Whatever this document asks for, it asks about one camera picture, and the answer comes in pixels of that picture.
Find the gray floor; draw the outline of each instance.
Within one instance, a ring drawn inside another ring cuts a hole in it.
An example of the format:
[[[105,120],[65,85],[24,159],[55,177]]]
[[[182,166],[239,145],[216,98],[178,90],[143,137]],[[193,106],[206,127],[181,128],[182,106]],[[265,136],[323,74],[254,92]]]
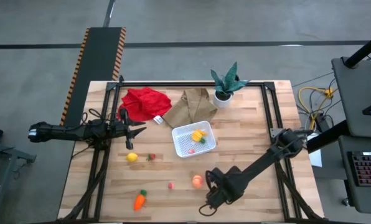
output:
[[[0,44],[79,43],[87,27],[103,25],[107,5],[108,0],[0,1]],[[126,26],[126,42],[368,40],[371,0],[117,0],[110,26]],[[125,49],[121,73],[127,80],[206,80],[211,68],[223,73],[237,61],[242,79],[286,79],[295,85],[331,72],[332,58],[359,47]],[[26,137],[30,124],[59,122],[77,55],[77,49],[0,50],[3,143],[37,154],[36,163],[12,181],[0,223],[57,216],[73,144],[32,144]],[[295,95],[304,86],[325,88],[332,79],[298,85]],[[303,100],[308,102],[307,91]],[[342,121],[341,103],[329,114],[335,123]],[[371,215],[340,204],[341,181],[316,181],[327,218],[371,223]]]

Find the white plant pot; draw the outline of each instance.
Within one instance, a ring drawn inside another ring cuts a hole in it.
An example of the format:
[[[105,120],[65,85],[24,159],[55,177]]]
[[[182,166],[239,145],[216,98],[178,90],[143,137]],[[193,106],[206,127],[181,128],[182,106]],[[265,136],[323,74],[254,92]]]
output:
[[[214,98],[213,98],[213,104],[217,106],[218,108],[226,108],[230,105],[231,99],[233,98],[233,95],[230,95],[230,98],[228,100],[220,100],[216,96],[216,90],[214,93]]]

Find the carrot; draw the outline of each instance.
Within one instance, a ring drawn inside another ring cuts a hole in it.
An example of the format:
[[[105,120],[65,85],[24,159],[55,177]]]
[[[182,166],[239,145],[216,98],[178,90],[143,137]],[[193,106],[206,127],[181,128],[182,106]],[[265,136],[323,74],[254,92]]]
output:
[[[144,205],[144,202],[146,201],[146,195],[147,195],[146,190],[141,190],[140,194],[137,195],[136,200],[134,201],[135,211],[139,210]]]

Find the wooden tabletop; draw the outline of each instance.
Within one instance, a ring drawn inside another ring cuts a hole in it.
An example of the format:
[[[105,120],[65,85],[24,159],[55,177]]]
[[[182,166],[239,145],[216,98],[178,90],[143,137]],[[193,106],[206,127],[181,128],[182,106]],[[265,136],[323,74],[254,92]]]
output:
[[[301,126],[290,81],[274,81],[278,103],[285,128]],[[101,111],[106,82],[91,82],[84,111],[94,108]],[[174,105],[187,87],[152,87],[166,94]],[[212,100],[214,89],[207,87]],[[121,88],[124,97],[127,88]],[[271,113],[276,124],[274,111]],[[242,198],[232,205],[223,204],[212,217],[204,217],[198,209],[205,203],[208,192],[204,180],[201,189],[194,189],[194,175],[204,177],[206,170],[218,167],[226,172],[231,166],[241,170],[264,154],[270,145],[261,90],[245,87],[235,92],[231,107],[219,109],[210,122],[217,146],[214,150],[186,159],[180,158],[174,149],[171,131],[166,125],[147,121],[145,131],[133,141],[134,150],[127,150],[125,138],[116,138],[111,145],[110,160],[105,182],[101,222],[260,222],[282,221],[283,214],[278,193],[274,166],[253,179]],[[73,153],[87,145],[77,142]],[[135,152],[136,162],[127,162],[127,153]],[[156,159],[147,162],[148,153]],[[86,190],[92,163],[93,149],[77,155],[71,162],[59,217],[71,211]],[[323,216],[322,207],[307,151],[291,160],[296,187],[310,207]],[[174,183],[169,190],[168,184]],[[139,211],[133,210],[133,202],[141,189],[147,190],[147,202]],[[292,202],[287,193],[289,209]],[[92,200],[92,216],[95,200]]]

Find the red cloth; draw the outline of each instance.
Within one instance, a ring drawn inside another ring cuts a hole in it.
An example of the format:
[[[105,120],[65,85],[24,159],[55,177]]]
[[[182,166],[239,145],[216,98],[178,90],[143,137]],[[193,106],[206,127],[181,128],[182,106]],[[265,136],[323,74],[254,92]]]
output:
[[[172,108],[171,99],[148,87],[140,90],[129,89],[122,101],[123,104],[119,106],[119,110],[122,108],[128,110],[129,117],[133,121],[147,121],[157,115],[163,116]]]

